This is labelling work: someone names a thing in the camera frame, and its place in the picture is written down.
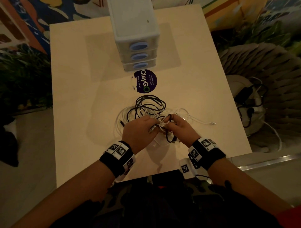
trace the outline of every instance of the tiled floor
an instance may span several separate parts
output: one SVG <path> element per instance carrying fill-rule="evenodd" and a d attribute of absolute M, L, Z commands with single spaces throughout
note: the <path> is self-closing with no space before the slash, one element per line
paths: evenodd
<path fill-rule="evenodd" d="M 53 112 L 51 109 L 17 116 L 19 167 L 0 162 L 0 227 L 20 219 L 56 188 Z M 251 154 L 233 159 L 236 165 L 260 162 L 273 155 Z M 301 204 L 301 160 L 247 173 L 288 201 Z"/>

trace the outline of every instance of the tabletop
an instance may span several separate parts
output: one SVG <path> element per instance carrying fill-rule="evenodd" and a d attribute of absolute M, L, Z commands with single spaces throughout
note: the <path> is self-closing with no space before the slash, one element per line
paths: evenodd
<path fill-rule="evenodd" d="M 185 108 L 191 125 L 227 157 L 251 153 L 200 5 L 155 10 L 160 27 L 158 96 L 172 110 Z M 113 142 L 116 117 L 142 96 L 133 72 L 124 72 L 109 17 L 50 25 L 57 187 L 95 162 Z M 148 146 L 125 180 L 179 169 L 182 143 Z"/>

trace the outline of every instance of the round sticker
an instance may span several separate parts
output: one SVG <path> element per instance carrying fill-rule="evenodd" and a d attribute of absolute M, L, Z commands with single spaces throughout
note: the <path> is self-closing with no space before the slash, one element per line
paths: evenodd
<path fill-rule="evenodd" d="M 150 70 L 139 70 L 134 73 L 137 79 L 136 89 L 139 93 L 146 94 L 153 91 L 157 86 L 157 77 Z"/>

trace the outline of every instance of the person's left hand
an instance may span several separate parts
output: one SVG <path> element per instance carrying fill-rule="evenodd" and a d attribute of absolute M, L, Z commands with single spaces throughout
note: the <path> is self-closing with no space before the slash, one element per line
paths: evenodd
<path fill-rule="evenodd" d="M 159 124 L 160 121 L 149 116 L 143 116 L 128 122 L 123 129 L 122 141 L 128 143 L 136 155 L 153 141 L 159 132 L 156 126 L 152 132 L 149 132 L 152 126 Z"/>

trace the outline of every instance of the wristband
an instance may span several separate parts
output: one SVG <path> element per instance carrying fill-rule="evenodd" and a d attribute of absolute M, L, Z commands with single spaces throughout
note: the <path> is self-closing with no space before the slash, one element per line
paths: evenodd
<path fill-rule="evenodd" d="M 130 145 L 119 141 L 111 145 L 99 159 L 114 174 L 115 178 L 128 173 L 136 158 Z"/>
<path fill-rule="evenodd" d="M 205 170 L 208 170 L 215 161 L 226 157 L 215 142 L 206 138 L 196 140 L 188 152 L 194 167 L 202 166 Z"/>

